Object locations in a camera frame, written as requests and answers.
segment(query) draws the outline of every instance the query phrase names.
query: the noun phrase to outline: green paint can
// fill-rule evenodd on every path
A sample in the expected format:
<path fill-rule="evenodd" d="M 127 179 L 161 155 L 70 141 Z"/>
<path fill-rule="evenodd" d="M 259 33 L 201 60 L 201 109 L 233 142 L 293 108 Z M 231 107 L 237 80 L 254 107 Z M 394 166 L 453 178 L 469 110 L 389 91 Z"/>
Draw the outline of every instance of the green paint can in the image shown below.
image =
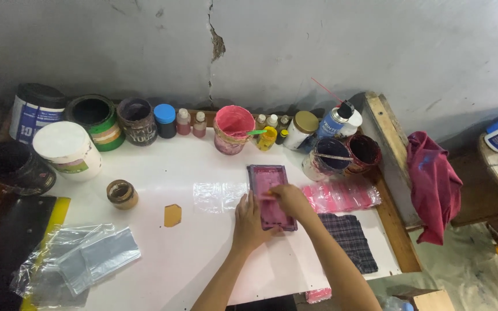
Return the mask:
<path fill-rule="evenodd" d="M 99 151 L 115 150 L 126 138 L 118 125 L 114 104 L 105 96 L 89 94 L 75 98 L 66 106 L 65 118 L 82 125 Z"/>

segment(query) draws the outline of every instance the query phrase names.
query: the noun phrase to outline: plaid fabric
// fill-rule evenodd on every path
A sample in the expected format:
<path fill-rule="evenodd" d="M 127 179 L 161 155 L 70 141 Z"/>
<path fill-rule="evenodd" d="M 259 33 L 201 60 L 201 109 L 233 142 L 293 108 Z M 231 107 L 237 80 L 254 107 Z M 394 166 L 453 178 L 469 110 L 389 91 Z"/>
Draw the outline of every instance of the plaid fabric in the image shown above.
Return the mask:
<path fill-rule="evenodd" d="M 318 216 L 360 273 L 367 274 L 378 271 L 378 265 L 374 257 L 372 257 L 368 240 L 364 237 L 363 228 L 361 228 L 356 216 L 345 215 L 338 217 L 334 214 L 318 214 Z"/>

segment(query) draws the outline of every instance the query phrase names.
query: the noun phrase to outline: small brown jar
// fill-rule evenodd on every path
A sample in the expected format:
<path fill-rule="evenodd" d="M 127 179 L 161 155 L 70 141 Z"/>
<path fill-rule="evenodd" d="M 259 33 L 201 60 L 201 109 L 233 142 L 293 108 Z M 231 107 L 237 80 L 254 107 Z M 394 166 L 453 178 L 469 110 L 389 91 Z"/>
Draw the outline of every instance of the small brown jar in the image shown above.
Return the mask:
<path fill-rule="evenodd" d="M 119 210 L 129 210 L 138 204 L 138 193 L 126 180 L 117 179 L 107 186 L 107 199 Z"/>

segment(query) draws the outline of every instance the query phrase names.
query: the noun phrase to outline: concrete wall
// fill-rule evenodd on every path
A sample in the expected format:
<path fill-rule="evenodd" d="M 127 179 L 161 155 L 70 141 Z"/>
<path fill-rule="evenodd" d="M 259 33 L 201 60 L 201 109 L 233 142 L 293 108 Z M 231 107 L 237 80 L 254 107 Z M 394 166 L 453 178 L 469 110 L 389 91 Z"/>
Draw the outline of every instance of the concrete wall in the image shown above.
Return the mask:
<path fill-rule="evenodd" d="M 177 106 L 331 107 L 311 76 L 341 98 L 383 92 L 407 133 L 460 145 L 498 116 L 498 1 L 0 0 L 0 96 L 36 81 Z"/>

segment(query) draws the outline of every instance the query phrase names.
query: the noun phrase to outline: white table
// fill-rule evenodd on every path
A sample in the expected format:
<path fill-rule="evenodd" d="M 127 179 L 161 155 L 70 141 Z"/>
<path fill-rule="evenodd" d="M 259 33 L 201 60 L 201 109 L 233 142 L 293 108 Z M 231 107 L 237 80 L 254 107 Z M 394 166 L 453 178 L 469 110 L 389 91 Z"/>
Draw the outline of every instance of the white table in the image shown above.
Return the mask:
<path fill-rule="evenodd" d="M 65 223 L 114 223 L 129 226 L 142 258 L 105 283 L 93 287 L 85 310 L 190 309 L 230 250 L 233 210 L 209 213 L 194 208 L 196 183 L 246 183 L 246 165 L 284 165 L 290 183 L 310 184 L 301 171 L 303 154 L 275 145 L 268 152 L 248 143 L 238 155 L 219 153 L 214 132 L 204 139 L 192 135 L 158 138 L 148 147 L 125 142 L 102 153 L 103 171 L 93 180 L 73 183 L 59 177 L 48 193 L 72 198 Z M 106 197 L 115 179 L 132 183 L 138 205 L 129 211 L 115 209 Z M 163 225 L 164 207 L 182 207 L 182 222 Z M 376 210 L 351 213 L 360 221 L 378 272 L 374 279 L 400 274 L 384 227 Z M 229 304 L 277 297 L 328 287 L 310 239 L 301 225 L 251 254 L 243 267 Z"/>

